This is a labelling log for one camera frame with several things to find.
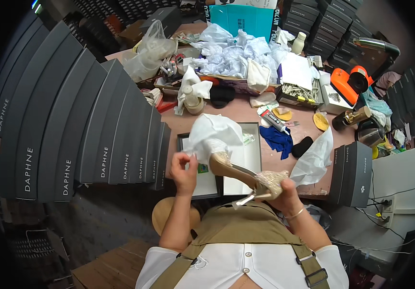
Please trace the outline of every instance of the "kettle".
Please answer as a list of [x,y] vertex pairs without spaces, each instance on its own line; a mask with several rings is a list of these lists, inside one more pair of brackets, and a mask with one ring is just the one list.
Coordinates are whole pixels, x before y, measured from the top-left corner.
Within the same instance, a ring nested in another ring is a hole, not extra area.
[[355,140],[368,147],[377,146],[381,142],[384,142],[384,138],[385,130],[375,118],[361,121],[355,131]]

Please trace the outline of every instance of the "glue tube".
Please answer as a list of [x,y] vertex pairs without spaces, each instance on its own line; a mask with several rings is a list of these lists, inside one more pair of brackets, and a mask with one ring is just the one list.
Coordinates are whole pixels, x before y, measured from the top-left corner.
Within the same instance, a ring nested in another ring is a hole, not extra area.
[[261,117],[268,121],[271,125],[273,125],[277,130],[284,131],[288,136],[290,136],[289,132],[286,130],[286,126],[282,123],[273,112],[269,110],[265,110]]

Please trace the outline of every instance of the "white shirt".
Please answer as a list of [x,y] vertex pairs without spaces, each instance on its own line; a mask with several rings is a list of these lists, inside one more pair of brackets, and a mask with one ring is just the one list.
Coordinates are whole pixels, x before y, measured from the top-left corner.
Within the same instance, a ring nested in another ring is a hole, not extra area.
[[[316,259],[326,269],[331,289],[349,288],[349,279],[337,246],[316,251]],[[147,252],[135,289],[147,289],[175,261],[177,252],[152,247]],[[247,274],[258,286],[308,289],[302,267],[296,262],[291,245],[208,244],[176,285],[182,288],[228,289],[241,275]]]

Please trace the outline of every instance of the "bracelet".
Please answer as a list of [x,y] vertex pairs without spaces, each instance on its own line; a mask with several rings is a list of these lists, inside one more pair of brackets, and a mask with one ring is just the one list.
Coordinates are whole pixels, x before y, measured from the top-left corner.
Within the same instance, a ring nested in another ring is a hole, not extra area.
[[303,210],[305,210],[305,207],[302,207],[302,209],[297,214],[295,214],[294,216],[291,216],[291,217],[284,216],[284,217],[285,217],[286,220],[290,221],[290,220],[294,219],[295,217],[297,217],[300,213],[302,213]]

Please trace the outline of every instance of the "apron strap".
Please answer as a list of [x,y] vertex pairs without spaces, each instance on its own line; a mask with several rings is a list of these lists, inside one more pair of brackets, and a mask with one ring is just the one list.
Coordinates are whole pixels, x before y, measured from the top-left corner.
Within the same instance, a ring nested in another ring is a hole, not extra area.
[[196,263],[196,257],[203,251],[204,246],[189,245],[183,253],[177,255],[174,263],[156,279],[150,289],[175,288],[190,266]]
[[315,252],[306,245],[291,245],[296,253],[296,262],[302,267],[305,282],[309,288],[329,289],[326,269],[321,268],[316,260]]

